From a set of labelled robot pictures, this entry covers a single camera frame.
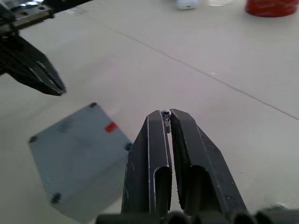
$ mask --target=red container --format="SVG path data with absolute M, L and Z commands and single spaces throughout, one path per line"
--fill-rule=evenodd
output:
M 297 11 L 299 0 L 247 0 L 245 11 L 261 17 L 280 17 Z

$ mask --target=white tabletop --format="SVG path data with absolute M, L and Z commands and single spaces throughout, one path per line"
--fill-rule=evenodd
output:
M 68 93 L 47 96 L 0 77 L 3 223 L 75 223 L 48 205 L 26 142 L 90 102 L 131 140 L 154 110 L 189 112 L 222 151 L 250 210 L 297 207 L 298 14 L 258 18 L 243 7 L 95 0 L 23 30 Z M 119 202 L 107 209 L 118 210 Z

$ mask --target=small screw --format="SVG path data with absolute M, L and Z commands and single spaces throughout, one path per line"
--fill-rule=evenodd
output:
M 162 110 L 161 115 L 163 120 L 169 120 L 171 117 L 171 111 L 170 110 Z
M 128 142 L 126 145 L 125 145 L 125 150 L 126 151 L 130 151 L 131 148 L 132 148 L 133 144 L 131 142 Z
M 51 203 L 52 204 L 57 204 L 57 203 L 59 203 L 60 199 L 61 199 L 61 194 L 60 193 L 55 193 L 52 197 Z
M 91 103 L 91 104 L 89 105 L 89 107 L 93 108 L 93 107 L 96 107 L 97 105 L 98 105 L 97 103 Z
M 32 136 L 29 140 L 29 143 L 35 142 L 37 140 L 36 136 Z

